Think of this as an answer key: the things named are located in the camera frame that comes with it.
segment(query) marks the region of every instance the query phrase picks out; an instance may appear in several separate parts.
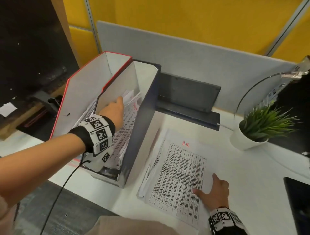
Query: table grid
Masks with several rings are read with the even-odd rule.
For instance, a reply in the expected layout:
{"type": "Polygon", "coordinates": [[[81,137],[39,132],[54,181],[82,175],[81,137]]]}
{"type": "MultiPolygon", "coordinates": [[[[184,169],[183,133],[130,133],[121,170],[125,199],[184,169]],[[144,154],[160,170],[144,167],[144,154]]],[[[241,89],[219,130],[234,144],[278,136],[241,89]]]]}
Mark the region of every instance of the table grid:
{"type": "Polygon", "coordinates": [[[201,190],[205,165],[203,157],[171,142],[149,202],[197,225],[200,200],[192,188],[201,190]]]}

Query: person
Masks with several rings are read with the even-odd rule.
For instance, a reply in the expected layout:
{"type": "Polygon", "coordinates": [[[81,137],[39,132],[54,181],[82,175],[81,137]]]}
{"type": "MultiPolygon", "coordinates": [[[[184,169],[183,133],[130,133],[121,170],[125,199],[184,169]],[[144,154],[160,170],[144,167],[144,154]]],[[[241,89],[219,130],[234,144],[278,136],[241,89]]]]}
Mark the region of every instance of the person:
{"type": "MultiPolygon", "coordinates": [[[[110,103],[100,111],[100,116],[94,115],[90,120],[99,118],[98,120],[106,123],[111,133],[114,134],[123,125],[123,112],[123,100],[122,97],[118,97],[116,102],[110,103]]],[[[0,158],[0,235],[13,233],[16,205],[21,199],[85,151],[95,150],[89,130],[84,123],[84,125],[73,128],[68,134],[0,158]]],[[[212,233],[247,234],[236,214],[228,209],[228,182],[220,180],[215,174],[213,180],[213,187],[209,194],[193,189],[193,192],[210,211],[209,224],[212,233]]],[[[101,216],[88,234],[177,233],[172,228],[155,221],[101,216]]]]}

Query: white desk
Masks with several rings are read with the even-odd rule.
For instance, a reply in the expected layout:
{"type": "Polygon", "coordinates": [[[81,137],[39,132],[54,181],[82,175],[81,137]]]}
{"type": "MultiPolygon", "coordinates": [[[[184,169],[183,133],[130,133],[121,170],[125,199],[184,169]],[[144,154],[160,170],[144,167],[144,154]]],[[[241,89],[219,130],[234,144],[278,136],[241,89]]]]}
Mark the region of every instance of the white desk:
{"type": "MultiPolygon", "coordinates": [[[[234,126],[232,114],[218,109],[214,111],[221,114],[221,124],[234,126]]],[[[225,127],[214,131],[159,112],[155,112],[124,189],[94,179],[82,169],[74,173],[65,188],[118,215],[157,220],[175,228],[181,235],[196,234],[194,228],[136,197],[146,170],[145,161],[159,126],[175,129],[184,136],[230,152],[227,156],[220,156],[214,168],[219,178],[230,183],[230,208],[237,212],[251,235],[297,234],[283,178],[287,176],[310,184],[309,161],[305,157],[270,143],[241,152],[230,144],[232,132],[225,127]],[[290,165],[294,171],[308,178],[278,162],[290,165]]],[[[0,142],[0,155],[5,156],[39,143],[40,140],[18,131],[0,142]]],[[[62,186],[73,170],[71,166],[64,166],[50,181],[62,186]]]]}

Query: green plant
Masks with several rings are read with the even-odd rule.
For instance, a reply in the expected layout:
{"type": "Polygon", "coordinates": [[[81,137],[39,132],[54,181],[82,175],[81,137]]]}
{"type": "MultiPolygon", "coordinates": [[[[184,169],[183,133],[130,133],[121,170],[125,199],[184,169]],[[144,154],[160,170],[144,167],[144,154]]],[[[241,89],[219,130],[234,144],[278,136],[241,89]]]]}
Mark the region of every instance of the green plant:
{"type": "Polygon", "coordinates": [[[271,109],[271,104],[254,107],[240,122],[240,130],[256,142],[264,142],[275,136],[287,136],[294,131],[290,127],[298,120],[298,116],[291,117],[287,112],[280,113],[279,109],[271,109]]]}

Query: beige pants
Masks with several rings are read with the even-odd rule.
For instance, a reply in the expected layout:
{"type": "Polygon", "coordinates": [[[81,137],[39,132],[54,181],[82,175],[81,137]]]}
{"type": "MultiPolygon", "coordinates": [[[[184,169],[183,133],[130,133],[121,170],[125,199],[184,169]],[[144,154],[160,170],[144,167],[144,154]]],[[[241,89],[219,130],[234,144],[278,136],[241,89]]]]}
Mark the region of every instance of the beige pants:
{"type": "Polygon", "coordinates": [[[101,216],[86,235],[178,235],[157,221],[128,219],[120,216],[101,216]]]}

